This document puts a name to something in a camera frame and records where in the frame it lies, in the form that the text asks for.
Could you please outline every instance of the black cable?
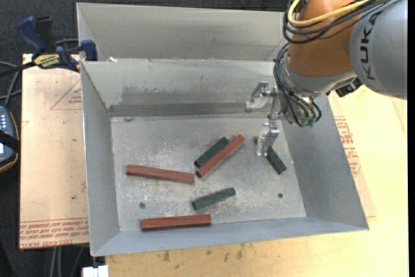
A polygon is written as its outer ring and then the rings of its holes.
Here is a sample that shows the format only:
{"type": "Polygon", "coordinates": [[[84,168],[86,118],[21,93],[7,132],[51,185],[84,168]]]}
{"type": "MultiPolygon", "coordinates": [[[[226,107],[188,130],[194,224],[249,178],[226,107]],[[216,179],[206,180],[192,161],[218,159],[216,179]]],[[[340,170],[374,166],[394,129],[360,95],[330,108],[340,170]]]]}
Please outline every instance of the black cable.
{"type": "MultiPolygon", "coordinates": [[[[11,67],[11,68],[15,68],[15,67],[17,67],[17,65],[15,65],[15,64],[12,64],[12,63],[10,63],[10,62],[4,62],[4,61],[2,61],[2,60],[0,60],[0,65],[8,66],[8,67],[11,67]]],[[[9,89],[8,89],[8,93],[7,93],[6,95],[0,96],[0,99],[6,99],[6,102],[5,102],[5,106],[6,106],[6,107],[7,107],[7,104],[8,104],[8,102],[9,102],[9,100],[10,100],[10,98],[11,98],[12,96],[16,96],[16,95],[18,95],[19,93],[21,93],[21,90],[18,90],[18,91],[14,91],[14,92],[12,92],[12,91],[13,91],[13,88],[14,88],[14,86],[15,86],[16,82],[17,82],[18,73],[19,73],[19,72],[17,72],[17,73],[15,74],[15,76],[14,76],[14,78],[13,78],[12,82],[10,83],[10,85],[9,85],[9,89]]]]}
{"type": "Polygon", "coordinates": [[[17,72],[14,75],[13,80],[12,80],[12,83],[10,83],[10,85],[8,87],[8,91],[7,91],[7,95],[6,95],[6,100],[5,100],[5,108],[7,108],[7,106],[8,106],[8,103],[9,103],[10,98],[12,96],[12,92],[13,92],[14,86],[16,85],[16,82],[18,81],[19,75],[20,75],[20,72],[17,72]]]}
{"type": "Polygon", "coordinates": [[[75,275],[75,271],[77,270],[77,267],[78,267],[78,262],[79,262],[79,259],[80,259],[81,255],[82,255],[82,252],[84,251],[84,249],[85,249],[85,247],[81,246],[81,248],[80,248],[80,250],[79,250],[79,253],[78,253],[78,255],[77,255],[77,258],[76,258],[76,260],[75,260],[75,262],[74,262],[74,264],[73,264],[72,272],[71,272],[71,274],[69,275],[69,277],[74,277],[74,275],[75,275]]]}
{"type": "Polygon", "coordinates": [[[314,99],[311,101],[311,103],[313,104],[313,106],[315,107],[315,109],[317,110],[318,113],[318,117],[316,119],[316,122],[320,120],[320,118],[322,117],[322,111],[321,109],[318,107],[318,105],[314,102],[314,99]]]}
{"type": "Polygon", "coordinates": [[[51,261],[51,269],[50,269],[49,277],[53,277],[54,263],[56,261],[56,251],[57,251],[57,247],[54,247],[53,248],[52,261],[51,261]]]}
{"type": "Polygon", "coordinates": [[[308,43],[314,40],[317,40],[319,38],[321,38],[328,30],[330,30],[333,27],[336,27],[337,25],[340,25],[343,22],[348,21],[349,19],[365,13],[373,8],[382,6],[388,2],[390,2],[391,0],[368,0],[365,4],[362,4],[362,6],[344,14],[343,16],[340,16],[339,18],[337,18],[336,20],[334,20],[332,23],[329,23],[327,25],[325,25],[324,27],[318,28],[318,29],[314,29],[314,30],[307,30],[307,31],[302,31],[299,29],[294,29],[291,28],[289,22],[288,22],[288,18],[287,18],[287,11],[284,13],[283,16],[283,33],[284,33],[284,37],[291,43],[308,43]],[[293,34],[297,34],[297,35],[302,35],[306,37],[306,40],[293,40],[290,36],[288,36],[287,31],[293,33],[293,34]],[[308,37],[308,35],[310,34],[316,34],[313,37],[308,37]]]}
{"type": "Polygon", "coordinates": [[[57,41],[56,44],[60,45],[60,44],[65,44],[65,43],[78,43],[79,39],[78,38],[64,38],[63,40],[57,41]]]}

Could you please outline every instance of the brown wooden board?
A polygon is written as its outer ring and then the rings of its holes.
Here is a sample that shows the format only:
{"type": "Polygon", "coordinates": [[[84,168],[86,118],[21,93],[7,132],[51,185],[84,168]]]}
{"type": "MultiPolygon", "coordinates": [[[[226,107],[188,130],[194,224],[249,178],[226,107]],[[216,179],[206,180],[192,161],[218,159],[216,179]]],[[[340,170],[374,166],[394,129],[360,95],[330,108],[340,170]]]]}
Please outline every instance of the brown wooden board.
{"type": "Polygon", "coordinates": [[[192,184],[195,181],[195,175],[193,173],[157,169],[155,167],[147,167],[142,165],[128,164],[126,173],[130,176],[141,176],[143,178],[182,182],[184,184],[192,184]]]}
{"type": "Polygon", "coordinates": [[[190,226],[209,226],[211,215],[188,215],[175,217],[149,218],[141,221],[142,231],[183,228],[190,226]]]}

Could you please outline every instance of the electrical cable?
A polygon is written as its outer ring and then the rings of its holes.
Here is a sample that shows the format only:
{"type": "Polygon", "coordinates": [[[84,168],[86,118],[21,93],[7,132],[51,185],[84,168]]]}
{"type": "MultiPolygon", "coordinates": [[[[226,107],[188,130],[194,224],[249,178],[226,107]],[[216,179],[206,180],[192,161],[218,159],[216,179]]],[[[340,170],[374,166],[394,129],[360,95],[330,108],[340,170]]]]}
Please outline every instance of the electrical cable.
{"type": "Polygon", "coordinates": [[[78,43],[78,38],[64,38],[63,40],[57,41],[56,44],[65,44],[65,43],[78,43]]]}
{"type": "Polygon", "coordinates": [[[281,75],[279,74],[279,68],[278,66],[281,64],[282,60],[286,57],[287,51],[288,51],[289,43],[286,43],[276,55],[275,58],[275,66],[274,66],[274,76],[277,82],[277,87],[279,91],[281,91],[284,94],[284,97],[287,100],[288,106],[291,110],[292,117],[294,118],[294,121],[296,124],[300,127],[307,126],[310,121],[314,120],[314,122],[317,122],[321,118],[321,110],[319,107],[314,103],[314,101],[311,99],[311,103],[306,102],[301,97],[297,96],[293,90],[290,90],[282,81],[281,75]],[[296,116],[296,112],[294,111],[293,104],[295,103],[297,106],[299,106],[305,113],[305,118],[308,119],[307,122],[301,123],[301,121],[296,116]]]}
{"type": "Polygon", "coordinates": [[[54,248],[53,248],[52,262],[51,262],[51,269],[50,269],[49,277],[53,277],[53,272],[54,272],[54,262],[55,262],[55,260],[56,260],[56,251],[57,251],[57,247],[54,247],[54,248]]]}
{"type": "MultiPolygon", "coordinates": [[[[8,66],[8,67],[17,67],[17,65],[14,65],[10,62],[5,62],[5,61],[2,61],[2,60],[0,60],[0,65],[4,65],[4,66],[8,66]]],[[[7,94],[3,95],[3,96],[0,96],[0,99],[6,99],[6,101],[5,101],[5,106],[6,107],[7,107],[8,103],[9,103],[9,100],[12,96],[16,96],[16,95],[21,93],[21,90],[17,90],[17,91],[12,92],[13,88],[14,88],[16,82],[17,82],[18,77],[19,77],[19,72],[17,72],[14,75],[14,78],[12,79],[12,82],[9,85],[9,89],[8,89],[7,94]]]]}
{"type": "Polygon", "coordinates": [[[10,101],[10,98],[12,96],[13,88],[16,85],[16,82],[18,81],[19,75],[20,75],[20,72],[17,72],[14,75],[13,80],[12,80],[12,83],[10,83],[10,85],[8,87],[8,91],[7,91],[7,95],[6,95],[6,100],[5,100],[5,108],[7,108],[7,106],[8,106],[8,102],[10,101]]]}
{"type": "Polygon", "coordinates": [[[85,249],[85,247],[81,246],[81,249],[79,250],[79,253],[78,253],[78,255],[77,255],[77,258],[75,259],[75,262],[74,262],[74,264],[73,264],[73,268],[72,268],[72,272],[71,272],[71,274],[69,275],[69,277],[74,277],[74,275],[75,275],[75,271],[76,271],[76,269],[77,269],[77,267],[78,267],[78,262],[79,262],[79,259],[80,259],[81,255],[82,255],[82,253],[83,253],[84,249],[85,249]]]}
{"type": "Polygon", "coordinates": [[[290,8],[288,9],[288,13],[287,13],[287,19],[288,19],[289,23],[291,25],[295,26],[295,27],[308,27],[309,25],[324,21],[325,19],[328,19],[330,17],[337,16],[339,14],[343,14],[343,13],[346,13],[346,12],[350,12],[351,10],[354,10],[354,9],[358,8],[359,6],[362,6],[363,4],[365,4],[369,0],[360,0],[360,1],[354,2],[352,4],[346,5],[344,7],[338,8],[336,10],[332,10],[331,12],[328,12],[328,13],[322,14],[320,16],[317,16],[313,19],[298,21],[298,20],[295,20],[293,18],[293,13],[294,13],[297,5],[300,3],[300,1],[301,0],[294,0],[291,4],[290,8]]]}
{"type": "Polygon", "coordinates": [[[359,8],[356,8],[356,9],[344,14],[343,16],[340,16],[339,18],[337,18],[333,22],[325,25],[324,27],[320,27],[318,29],[313,29],[313,30],[307,30],[307,31],[302,31],[302,30],[294,29],[294,28],[290,27],[289,21],[287,19],[287,11],[286,11],[284,13],[284,17],[283,17],[283,25],[284,25],[283,34],[284,34],[284,37],[289,42],[292,42],[292,43],[308,43],[308,42],[311,42],[313,40],[317,40],[317,39],[321,38],[327,31],[329,31],[329,29],[331,29],[331,28],[333,28],[337,25],[340,25],[341,23],[346,22],[347,20],[349,20],[349,19],[351,19],[351,18],[353,18],[353,17],[355,17],[359,14],[363,14],[363,13],[367,14],[367,12],[369,12],[373,8],[376,9],[377,7],[379,7],[381,5],[384,5],[384,4],[386,4],[390,1],[391,0],[366,0],[365,4],[363,4],[359,8]],[[291,32],[293,34],[305,36],[306,39],[305,40],[293,40],[290,36],[288,36],[287,31],[291,32]],[[316,35],[313,36],[313,37],[308,37],[310,34],[316,34],[316,35]]]}
{"type": "Polygon", "coordinates": [[[62,246],[58,250],[58,276],[62,277],[62,246]]]}

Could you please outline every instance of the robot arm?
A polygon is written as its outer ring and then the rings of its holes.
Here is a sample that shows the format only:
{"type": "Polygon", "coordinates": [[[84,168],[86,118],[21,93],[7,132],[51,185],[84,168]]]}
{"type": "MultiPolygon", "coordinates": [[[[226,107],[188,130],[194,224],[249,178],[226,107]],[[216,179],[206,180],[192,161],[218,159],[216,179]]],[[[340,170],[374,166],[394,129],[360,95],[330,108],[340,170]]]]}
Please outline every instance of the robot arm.
{"type": "Polygon", "coordinates": [[[274,68],[280,111],[270,117],[311,126],[321,116],[314,98],[350,85],[406,99],[407,26],[408,0],[294,0],[274,68]]]}

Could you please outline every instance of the wooden table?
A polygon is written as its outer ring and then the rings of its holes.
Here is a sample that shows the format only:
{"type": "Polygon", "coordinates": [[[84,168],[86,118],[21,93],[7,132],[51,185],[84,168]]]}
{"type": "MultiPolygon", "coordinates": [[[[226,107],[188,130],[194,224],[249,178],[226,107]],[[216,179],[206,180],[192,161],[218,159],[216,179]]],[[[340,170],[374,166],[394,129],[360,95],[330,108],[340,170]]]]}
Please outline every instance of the wooden table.
{"type": "Polygon", "coordinates": [[[339,99],[377,211],[370,230],[108,256],[111,277],[408,276],[406,102],[365,87],[339,99]]]}

